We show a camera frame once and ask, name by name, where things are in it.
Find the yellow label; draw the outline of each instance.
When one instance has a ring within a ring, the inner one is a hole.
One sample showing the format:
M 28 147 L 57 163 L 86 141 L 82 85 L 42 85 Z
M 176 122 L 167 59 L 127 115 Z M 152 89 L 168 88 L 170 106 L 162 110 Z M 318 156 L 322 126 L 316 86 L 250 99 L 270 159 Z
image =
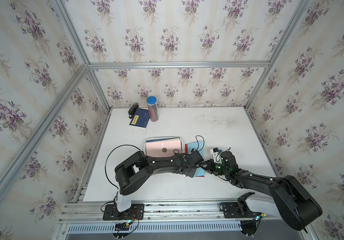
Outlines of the yellow label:
M 131 123 L 131 124 L 135 125 L 138 119 L 139 119 L 139 116 L 138 116 L 138 115 L 135 115 L 135 116 L 133 117 L 133 120 L 132 120 L 132 123 Z

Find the black mounting plate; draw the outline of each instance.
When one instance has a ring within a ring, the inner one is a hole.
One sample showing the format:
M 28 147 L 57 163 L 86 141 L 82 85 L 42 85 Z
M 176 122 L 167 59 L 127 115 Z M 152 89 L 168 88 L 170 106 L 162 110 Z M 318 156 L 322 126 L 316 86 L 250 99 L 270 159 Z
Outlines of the black mounting plate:
M 131 211 L 138 210 L 139 212 L 136 213 L 136 217 L 139 220 L 142 220 L 144 217 L 144 204 L 132 204 L 130 209 L 124 211 L 124 212 L 118 212 L 116 209 L 115 204 L 107 204 L 105 206 L 105 212 L 102 216 L 102 220 L 129 220 L 133 219 L 133 216 L 130 216 L 129 214 Z

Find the black robotic arm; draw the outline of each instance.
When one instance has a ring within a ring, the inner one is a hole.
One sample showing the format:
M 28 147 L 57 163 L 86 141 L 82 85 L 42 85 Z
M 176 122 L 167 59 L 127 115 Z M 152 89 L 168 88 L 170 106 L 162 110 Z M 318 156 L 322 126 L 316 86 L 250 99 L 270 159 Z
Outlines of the black robotic arm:
M 312 196 L 293 176 L 267 177 L 253 174 L 238 167 L 230 151 L 220 153 L 221 162 L 205 161 L 198 151 L 176 153 L 171 157 L 145 156 L 142 151 L 134 153 L 115 168 L 120 194 L 129 195 L 154 174 L 165 172 L 193 177 L 201 167 L 208 173 L 224 175 L 230 184 L 252 189 L 271 196 L 281 218 L 293 229 L 301 230 L 322 214 L 322 209 Z

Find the table surface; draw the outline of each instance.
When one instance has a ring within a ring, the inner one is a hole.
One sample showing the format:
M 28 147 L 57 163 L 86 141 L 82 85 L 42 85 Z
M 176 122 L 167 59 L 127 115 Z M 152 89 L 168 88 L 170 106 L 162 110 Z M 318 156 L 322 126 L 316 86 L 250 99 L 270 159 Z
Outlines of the table surface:
M 178 136 L 185 144 L 195 142 L 195 136 L 201 135 L 205 140 L 204 160 L 212 158 L 209 153 L 212 148 L 225 151 L 231 147 L 240 168 L 259 175 L 275 176 L 242 107 L 159 108 L 159 120 L 149 121 L 146 128 L 130 126 L 130 121 L 128 108 L 112 109 L 83 201 L 112 200 L 117 190 L 104 173 L 108 154 L 122 144 L 135 145 L 143 150 L 145 141 L 151 137 Z M 114 184 L 118 185 L 114 168 L 136 151 L 134 147 L 124 146 L 112 152 L 107 163 L 107 175 Z M 131 198 L 143 201 L 228 200 L 237 199 L 249 191 L 208 173 L 194 178 L 164 173 L 150 176 L 139 190 L 131 194 Z

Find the notebook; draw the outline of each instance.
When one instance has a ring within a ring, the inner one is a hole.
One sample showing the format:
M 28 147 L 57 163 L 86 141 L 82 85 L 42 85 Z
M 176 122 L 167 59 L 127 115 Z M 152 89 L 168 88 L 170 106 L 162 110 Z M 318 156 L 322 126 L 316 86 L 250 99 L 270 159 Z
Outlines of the notebook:
M 198 147 L 197 147 L 197 142 L 191 142 L 188 144 L 185 144 L 185 152 L 186 153 L 191 153 L 192 149 L 198 149 L 200 150 L 199 153 L 200 155 L 204 158 L 204 142 L 200 141 L 198 142 Z M 202 169 L 201 167 L 196 169 L 195 175 L 194 177 L 204 177 L 204 169 Z
M 177 149 L 179 153 L 182 153 L 180 140 L 155 141 L 146 143 L 147 155 L 151 157 L 170 157 L 175 154 L 175 149 Z
M 149 121 L 148 109 L 137 108 L 129 125 L 137 127 L 147 127 Z

